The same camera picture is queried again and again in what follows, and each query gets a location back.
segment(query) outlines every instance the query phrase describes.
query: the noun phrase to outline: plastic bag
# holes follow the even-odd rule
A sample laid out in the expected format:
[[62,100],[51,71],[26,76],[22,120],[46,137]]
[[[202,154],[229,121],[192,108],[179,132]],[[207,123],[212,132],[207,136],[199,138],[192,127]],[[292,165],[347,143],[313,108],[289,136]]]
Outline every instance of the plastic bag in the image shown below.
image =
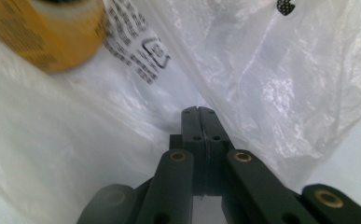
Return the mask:
[[0,223],[76,223],[100,188],[150,178],[168,145],[169,134],[0,44]]
[[287,186],[361,118],[361,1],[292,1],[288,16],[274,0],[134,3],[234,145]]

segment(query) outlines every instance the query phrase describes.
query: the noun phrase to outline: label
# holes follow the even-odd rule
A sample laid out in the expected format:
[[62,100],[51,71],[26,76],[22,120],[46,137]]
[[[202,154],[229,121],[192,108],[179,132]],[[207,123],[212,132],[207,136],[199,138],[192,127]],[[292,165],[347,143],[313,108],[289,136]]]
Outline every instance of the label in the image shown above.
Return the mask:
[[39,0],[0,0],[0,40],[46,72],[83,63],[102,44],[106,17],[102,1],[82,2],[69,6],[89,4],[89,10]]
[[107,17],[106,48],[146,83],[154,83],[171,60],[166,47],[130,2],[112,0]]

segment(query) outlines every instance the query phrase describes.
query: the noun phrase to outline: yellow can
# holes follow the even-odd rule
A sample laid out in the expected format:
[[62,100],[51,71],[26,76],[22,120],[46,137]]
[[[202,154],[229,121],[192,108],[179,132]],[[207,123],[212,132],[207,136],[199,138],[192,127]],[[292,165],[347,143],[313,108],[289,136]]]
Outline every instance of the yellow can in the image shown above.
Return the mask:
[[46,72],[87,61],[105,30],[102,0],[0,0],[0,39]]

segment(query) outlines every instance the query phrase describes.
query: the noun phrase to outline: black printed symbol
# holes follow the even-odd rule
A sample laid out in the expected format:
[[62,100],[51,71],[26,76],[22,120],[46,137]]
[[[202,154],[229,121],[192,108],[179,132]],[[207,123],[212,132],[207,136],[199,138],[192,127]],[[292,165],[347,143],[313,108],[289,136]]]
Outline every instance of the black printed symbol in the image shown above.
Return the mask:
[[150,55],[156,65],[160,68],[165,68],[168,65],[171,56],[168,50],[157,38],[148,38],[142,42],[143,49]]
[[277,8],[284,15],[290,14],[296,6],[290,3],[291,0],[278,0]]

